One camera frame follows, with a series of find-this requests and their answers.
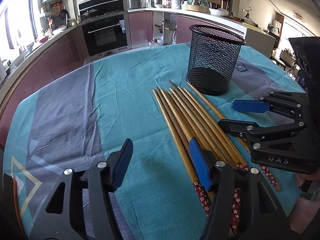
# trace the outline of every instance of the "oven handle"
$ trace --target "oven handle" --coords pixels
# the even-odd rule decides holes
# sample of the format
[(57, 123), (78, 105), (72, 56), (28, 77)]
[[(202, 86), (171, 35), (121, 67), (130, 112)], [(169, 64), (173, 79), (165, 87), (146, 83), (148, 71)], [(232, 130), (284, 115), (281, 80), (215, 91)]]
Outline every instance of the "oven handle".
[(98, 29), (98, 30), (94, 30), (92, 32), (88, 32), (88, 34), (94, 33), (94, 32), (97, 32), (97, 31), (100, 31), (100, 30), (103, 30), (103, 29), (106, 29), (106, 28), (111, 28), (111, 27), (114, 27), (114, 26), (120, 26), (120, 23), (115, 24), (115, 25), (111, 25), (111, 26), (108, 26), (108, 27), (104, 27), (104, 28), (101, 28), (101, 29)]

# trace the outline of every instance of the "basket rim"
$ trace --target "basket rim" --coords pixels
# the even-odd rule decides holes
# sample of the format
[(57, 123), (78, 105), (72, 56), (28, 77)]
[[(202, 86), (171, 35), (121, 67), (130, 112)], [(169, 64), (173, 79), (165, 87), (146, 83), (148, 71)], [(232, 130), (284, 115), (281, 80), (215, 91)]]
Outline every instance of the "basket rim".
[[(226, 38), (222, 38), (222, 37), (217, 36), (217, 35), (213, 35), (213, 34), (209, 34), (209, 33), (204, 33), (204, 32), (201, 32), (201, 31), (196, 30), (194, 27), (206, 27), (206, 28), (209, 28), (209, 29), (214, 29), (214, 30), (218, 30), (218, 31), (225, 32), (225, 33), (229, 33), (229, 34), (231, 34), (231, 35), (239, 38), (240, 41), (233, 41), (233, 40), (229, 40), (229, 39), (226, 39)], [(208, 37), (208, 38), (216, 39), (216, 40), (218, 40), (218, 41), (223, 41), (223, 42), (227, 42), (227, 43), (231, 43), (231, 44), (235, 44), (235, 45), (244, 45), (244, 44), (246, 44), (246, 41), (244, 40), (244, 38), (240, 37), (239, 35), (231, 32), (231, 31), (227, 31), (227, 30), (224, 30), (224, 29), (222, 29), (222, 28), (218, 28), (218, 27), (214, 27), (214, 26), (210, 26), (210, 25), (194, 24), (194, 25), (189, 26), (189, 29), (190, 29), (192, 32), (201, 34), (201, 35), (203, 35), (203, 36), (205, 36), (205, 37)]]

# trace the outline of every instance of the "white countertop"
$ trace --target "white countertop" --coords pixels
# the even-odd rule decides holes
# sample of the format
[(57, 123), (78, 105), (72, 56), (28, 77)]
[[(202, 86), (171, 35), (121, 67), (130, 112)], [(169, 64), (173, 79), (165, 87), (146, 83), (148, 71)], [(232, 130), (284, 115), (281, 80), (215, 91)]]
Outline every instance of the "white countertop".
[(36, 58), (38, 57), (42, 52), (44, 52), (47, 48), (49, 48), (52, 44), (54, 44), (58, 39), (60, 39), (63, 35), (67, 34), (74, 28), (76, 28), (77, 25), (72, 26), (65, 31), (53, 36), (51, 39), (46, 41), (44, 44), (36, 48), (19, 66), (17, 66), (14, 71), (8, 76), (4, 82), (2, 83), (2, 86), (0, 88), (0, 102), (3, 101), (5, 95), (10, 90), (14, 82), (17, 80), (17, 78), (21, 75), (21, 73), (28, 67), (28, 65)]
[(171, 8), (140, 8), (140, 9), (128, 10), (128, 13), (140, 12), (140, 11), (158, 11), (158, 12), (175, 13), (175, 14), (182, 14), (185, 16), (197, 17), (203, 20), (217, 23), (219, 25), (223, 25), (227, 28), (235, 29), (239, 33), (242, 33), (241, 36), (243, 36), (243, 38), (245, 38), (245, 35), (247, 33), (247, 28), (243, 26), (241, 23), (238, 23), (234, 20), (231, 20), (225, 17), (214, 16), (214, 15), (211, 15), (210, 13), (202, 13), (202, 12), (195, 12), (195, 11), (188, 11), (188, 10), (181, 10), (181, 9), (171, 9)]

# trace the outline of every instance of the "mesh pen holder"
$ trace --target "mesh pen holder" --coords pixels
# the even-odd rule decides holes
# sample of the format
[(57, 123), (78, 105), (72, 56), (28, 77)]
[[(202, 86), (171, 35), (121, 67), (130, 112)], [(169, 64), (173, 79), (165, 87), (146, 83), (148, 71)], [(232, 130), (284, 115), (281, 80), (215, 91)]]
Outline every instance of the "mesh pen holder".
[(203, 94), (224, 94), (245, 40), (213, 26), (191, 25), (189, 29), (192, 40), (187, 81)]

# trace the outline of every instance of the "oven door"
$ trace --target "oven door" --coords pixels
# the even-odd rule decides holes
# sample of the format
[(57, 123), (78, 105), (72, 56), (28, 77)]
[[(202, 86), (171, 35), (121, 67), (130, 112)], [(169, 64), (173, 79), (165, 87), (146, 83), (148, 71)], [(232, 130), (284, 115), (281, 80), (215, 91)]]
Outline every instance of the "oven door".
[(90, 22), (82, 30), (90, 57), (128, 45), (123, 14)]

